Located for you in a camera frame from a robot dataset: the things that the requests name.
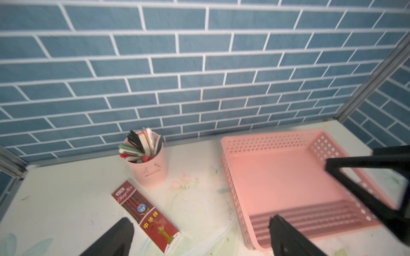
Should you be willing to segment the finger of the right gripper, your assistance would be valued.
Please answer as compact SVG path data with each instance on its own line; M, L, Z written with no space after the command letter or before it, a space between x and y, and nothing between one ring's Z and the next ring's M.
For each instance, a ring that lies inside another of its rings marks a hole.
M364 205L402 242L410 242L410 186L407 185L398 210L393 210L340 172L342 167L392 169L410 179L410 147L384 147L371 156L327 159L325 170Z

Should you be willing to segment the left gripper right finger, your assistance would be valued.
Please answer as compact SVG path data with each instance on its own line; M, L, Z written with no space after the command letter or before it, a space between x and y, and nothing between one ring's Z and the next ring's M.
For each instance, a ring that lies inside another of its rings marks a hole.
M278 214L270 218L269 232L275 256L326 256L321 249Z

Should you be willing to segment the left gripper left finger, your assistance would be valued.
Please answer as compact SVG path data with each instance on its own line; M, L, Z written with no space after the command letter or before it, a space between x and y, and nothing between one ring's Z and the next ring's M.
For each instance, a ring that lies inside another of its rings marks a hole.
M128 256L133 236L133 224L128 218L122 218L81 256Z

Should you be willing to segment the pink plastic basket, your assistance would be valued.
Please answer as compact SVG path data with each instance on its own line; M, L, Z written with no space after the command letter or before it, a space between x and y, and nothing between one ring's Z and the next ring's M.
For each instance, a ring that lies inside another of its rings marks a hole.
M270 252L269 220L282 216L330 255L399 255L402 245L325 171L329 158L368 156L347 131L228 136L222 158L245 246Z

